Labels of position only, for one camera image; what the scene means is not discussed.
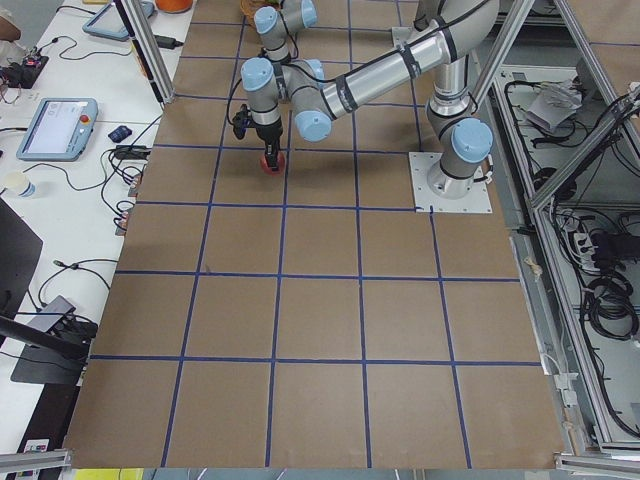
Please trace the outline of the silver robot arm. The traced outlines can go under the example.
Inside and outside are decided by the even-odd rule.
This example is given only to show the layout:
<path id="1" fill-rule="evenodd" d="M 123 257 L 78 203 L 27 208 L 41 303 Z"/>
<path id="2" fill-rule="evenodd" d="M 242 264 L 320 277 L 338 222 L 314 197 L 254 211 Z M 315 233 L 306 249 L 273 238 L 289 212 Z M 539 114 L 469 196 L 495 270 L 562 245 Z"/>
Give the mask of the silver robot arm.
<path id="1" fill-rule="evenodd" d="M 288 39 L 300 30 L 314 26 L 317 20 L 317 11 L 311 0 L 281 1 L 278 9 L 263 6 L 253 16 L 266 57 L 280 63 L 291 60 Z"/>
<path id="2" fill-rule="evenodd" d="M 317 22 L 311 1 L 283 1 L 254 14 L 262 54 L 241 67 L 247 103 L 229 122 L 237 139 L 255 130 L 264 143 L 263 170 L 284 168 L 279 106 L 287 103 L 299 135 L 308 142 L 326 139 L 333 121 L 353 113 L 387 92 L 434 71 L 434 92 L 426 104 L 428 119 L 443 153 L 428 174 L 439 197 L 461 199 L 488 157 L 493 134 L 469 112 L 472 97 L 466 78 L 469 53 L 484 40 L 499 12 L 496 1 L 422 1 L 407 40 L 380 56 L 327 79 L 320 61 L 294 59 L 288 42 Z"/>

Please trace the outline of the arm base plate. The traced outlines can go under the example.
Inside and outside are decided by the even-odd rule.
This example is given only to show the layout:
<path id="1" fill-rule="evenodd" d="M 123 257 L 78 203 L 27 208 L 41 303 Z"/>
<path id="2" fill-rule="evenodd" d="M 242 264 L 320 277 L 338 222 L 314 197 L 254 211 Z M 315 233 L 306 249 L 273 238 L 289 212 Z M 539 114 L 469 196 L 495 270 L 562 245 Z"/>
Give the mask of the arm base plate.
<path id="1" fill-rule="evenodd" d="M 492 159 L 478 163 L 474 176 L 465 180 L 447 177 L 440 168 L 440 152 L 409 152 L 415 210 L 422 213 L 491 214 L 488 193 Z"/>
<path id="2" fill-rule="evenodd" d="M 392 27 L 392 43 L 396 50 L 403 49 L 415 36 L 413 27 Z"/>

